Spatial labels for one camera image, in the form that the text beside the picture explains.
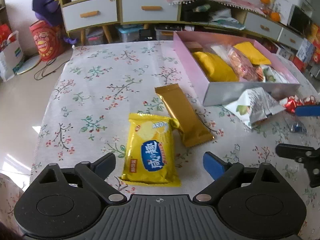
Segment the gold snack wrapper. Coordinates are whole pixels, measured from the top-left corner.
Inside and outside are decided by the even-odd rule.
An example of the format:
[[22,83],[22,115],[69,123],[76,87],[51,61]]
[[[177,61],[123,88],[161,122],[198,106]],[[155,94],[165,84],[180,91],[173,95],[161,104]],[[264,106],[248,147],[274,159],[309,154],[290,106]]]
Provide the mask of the gold snack wrapper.
[[178,84],[155,88],[172,118],[179,121],[179,132],[186,147],[214,139],[210,131],[196,115],[187,97]]
[[179,122],[166,116],[129,114],[131,123],[121,179],[141,186],[180,187],[174,165],[172,128]]

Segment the red candy wrapper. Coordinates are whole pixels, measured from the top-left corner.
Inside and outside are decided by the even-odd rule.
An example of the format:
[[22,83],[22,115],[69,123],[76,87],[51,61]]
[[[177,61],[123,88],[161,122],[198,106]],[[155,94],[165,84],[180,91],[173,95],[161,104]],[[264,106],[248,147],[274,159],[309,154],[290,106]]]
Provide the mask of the red candy wrapper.
[[295,95],[293,97],[288,97],[288,98],[282,99],[282,100],[280,100],[279,103],[286,108],[286,111],[288,113],[294,114],[297,106],[316,105],[317,101],[314,96],[310,96],[310,97],[307,97],[307,98],[304,98],[303,100],[301,100],[298,98],[297,95]]

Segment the black circular cover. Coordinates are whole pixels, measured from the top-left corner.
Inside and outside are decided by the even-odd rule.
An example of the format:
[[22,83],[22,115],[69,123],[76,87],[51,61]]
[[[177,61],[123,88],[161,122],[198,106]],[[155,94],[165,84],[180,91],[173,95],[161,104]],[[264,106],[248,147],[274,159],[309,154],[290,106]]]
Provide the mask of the black circular cover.
[[34,187],[17,202],[14,212],[21,228],[43,238],[63,238],[91,226],[101,214],[92,192],[55,183]]
[[218,211],[229,227],[255,239],[291,235],[303,223],[305,206],[295,192],[270,187],[240,187],[220,199]]

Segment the white drawer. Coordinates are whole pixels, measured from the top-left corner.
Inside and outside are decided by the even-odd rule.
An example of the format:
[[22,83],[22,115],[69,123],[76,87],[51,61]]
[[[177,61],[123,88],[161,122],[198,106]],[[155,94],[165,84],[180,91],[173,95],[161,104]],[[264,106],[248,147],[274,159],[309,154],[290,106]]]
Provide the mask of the white drawer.
[[282,29],[280,25],[269,21],[265,17],[249,12],[245,19],[244,26],[251,32],[259,33],[263,36],[272,38],[273,40],[278,39]]
[[[157,6],[160,10],[143,10],[142,6]],[[176,21],[178,5],[166,0],[122,0],[122,21]]]
[[291,31],[283,28],[282,32],[278,38],[278,41],[280,43],[283,43],[283,44],[291,47],[291,48],[299,50],[303,39],[301,37],[299,37],[298,35],[292,33]]
[[[91,17],[81,18],[80,14],[98,11]],[[116,0],[89,0],[62,8],[66,31],[95,24],[118,21]]]

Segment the red bucket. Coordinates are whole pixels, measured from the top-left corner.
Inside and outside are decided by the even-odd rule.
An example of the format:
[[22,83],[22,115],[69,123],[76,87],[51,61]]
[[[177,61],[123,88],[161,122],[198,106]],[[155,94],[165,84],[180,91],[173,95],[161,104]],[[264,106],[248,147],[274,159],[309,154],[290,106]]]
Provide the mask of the red bucket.
[[59,56],[64,51],[61,27],[51,27],[45,21],[37,21],[29,27],[42,61]]

